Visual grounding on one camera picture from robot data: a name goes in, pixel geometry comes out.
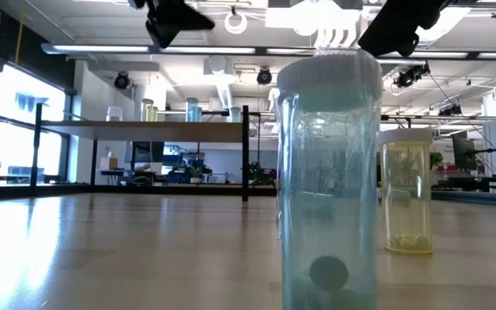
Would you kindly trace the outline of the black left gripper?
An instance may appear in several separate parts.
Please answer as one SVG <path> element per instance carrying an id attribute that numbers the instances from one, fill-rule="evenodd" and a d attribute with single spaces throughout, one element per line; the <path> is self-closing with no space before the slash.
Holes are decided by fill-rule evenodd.
<path id="1" fill-rule="evenodd" d="M 134 9 L 148 8 L 146 30 L 157 48 L 167 48 L 182 31 L 205 31 L 214 28 L 206 15 L 183 0 L 128 0 Z"/>

